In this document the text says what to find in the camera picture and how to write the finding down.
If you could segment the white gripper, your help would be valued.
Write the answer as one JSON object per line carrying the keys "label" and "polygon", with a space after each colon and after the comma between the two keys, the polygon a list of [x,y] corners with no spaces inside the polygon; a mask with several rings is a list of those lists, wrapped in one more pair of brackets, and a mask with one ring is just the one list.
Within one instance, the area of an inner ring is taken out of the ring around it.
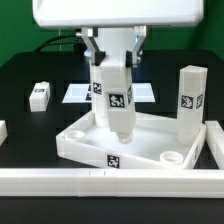
{"label": "white gripper", "polygon": [[146,26],[195,26],[203,19],[204,0],[32,0],[35,21],[45,28],[81,28],[91,64],[106,56],[95,38],[97,28],[134,27],[135,43],[126,52],[126,67],[137,67]]}

